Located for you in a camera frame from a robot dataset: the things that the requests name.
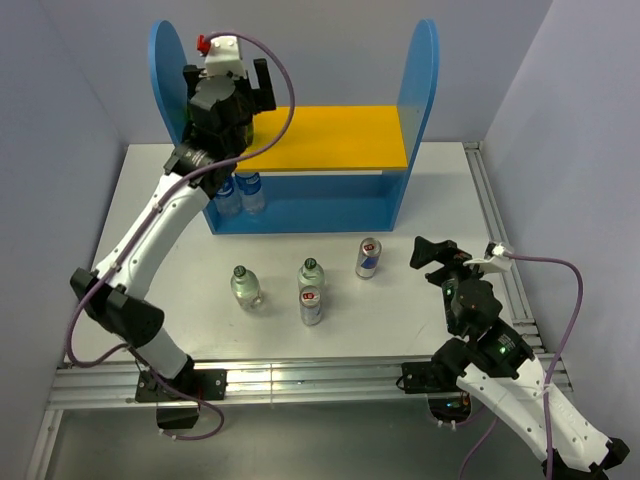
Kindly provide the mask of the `blue silver Red Bull can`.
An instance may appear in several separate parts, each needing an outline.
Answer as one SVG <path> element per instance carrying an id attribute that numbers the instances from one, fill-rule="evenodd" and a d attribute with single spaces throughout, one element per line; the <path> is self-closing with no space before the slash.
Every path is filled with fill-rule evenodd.
<path id="1" fill-rule="evenodd" d="M 362 279 L 370 279 L 374 276 L 382 253 L 381 242 L 373 237 L 361 241 L 355 273 Z"/>

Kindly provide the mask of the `clear bottle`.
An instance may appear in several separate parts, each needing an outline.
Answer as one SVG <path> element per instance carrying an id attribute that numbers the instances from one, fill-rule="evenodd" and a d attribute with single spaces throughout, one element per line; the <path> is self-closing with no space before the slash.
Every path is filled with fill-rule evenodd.
<path id="1" fill-rule="evenodd" d="M 261 306 L 262 290 L 253 271 L 243 265 L 237 265 L 233 269 L 230 286 L 236 301 L 244 310 L 254 310 Z"/>
<path id="2" fill-rule="evenodd" d="M 322 290 L 325 286 L 324 269 L 314 258 L 307 258 L 298 270 L 297 283 L 299 290 L 309 286 Z"/>

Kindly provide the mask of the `silver can red tab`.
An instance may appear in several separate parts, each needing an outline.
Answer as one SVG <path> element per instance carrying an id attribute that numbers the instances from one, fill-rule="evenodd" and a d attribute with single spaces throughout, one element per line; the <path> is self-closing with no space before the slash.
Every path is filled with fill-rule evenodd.
<path id="1" fill-rule="evenodd" d="M 299 294 L 299 305 L 301 319 L 306 326 L 313 326 L 321 321 L 321 291 L 317 287 L 304 287 Z"/>

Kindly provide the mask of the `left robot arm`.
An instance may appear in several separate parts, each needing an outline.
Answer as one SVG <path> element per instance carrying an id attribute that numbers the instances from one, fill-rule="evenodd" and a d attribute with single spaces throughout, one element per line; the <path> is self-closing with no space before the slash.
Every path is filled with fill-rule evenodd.
<path id="1" fill-rule="evenodd" d="M 177 239 L 251 145 L 254 116 L 276 108 L 266 60 L 255 60 L 254 69 L 256 87 L 244 74 L 184 67 L 186 125 L 152 198 L 103 261 L 92 270 L 77 269 L 70 279 L 81 309 L 149 366 L 172 399 L 196 391 L 194 361 L 167 333 L 164 312 L 145 297 Z"/>

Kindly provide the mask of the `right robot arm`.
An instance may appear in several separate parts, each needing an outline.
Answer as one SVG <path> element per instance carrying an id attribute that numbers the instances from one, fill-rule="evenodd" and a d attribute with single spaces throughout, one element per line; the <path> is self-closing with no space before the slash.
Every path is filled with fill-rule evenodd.
<path id="1" fill-rule="evenodd" d="M 629 447 L 594 427 L 555 385 L 556 366 L 544 366 L 501 319 L 502 305 L 484 278 L 509 271 L 518 258 L 503 243 L 489 243 L 474 258 L 452 240 L 415 238 L 409 265 L 438 263 L 425 278 L 441 290 L 451 337 L 429 360 L 403 363 L 396 385 L 406 394 L 468 393 L 524 441 L 547 478 L 603 479 Z"/>

